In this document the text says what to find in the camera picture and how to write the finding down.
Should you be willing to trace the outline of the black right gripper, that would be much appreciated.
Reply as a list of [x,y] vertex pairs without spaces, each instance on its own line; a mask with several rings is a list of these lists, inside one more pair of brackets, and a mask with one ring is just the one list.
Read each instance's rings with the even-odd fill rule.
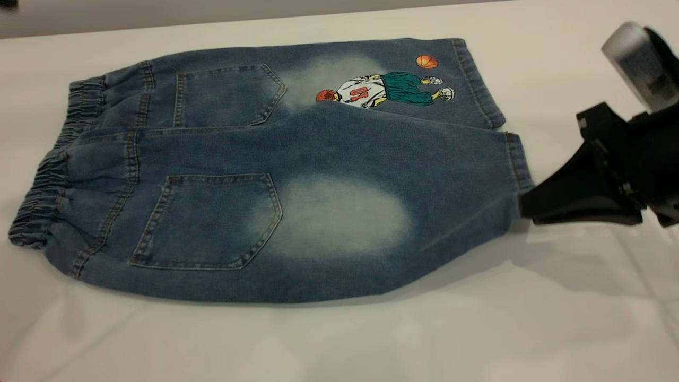
[[677,225],[678,106],[630,120],[600,103],[577,114],[584,139],[554,174],[520,198],[535,225],[638,225],[652,210],[664,228]]

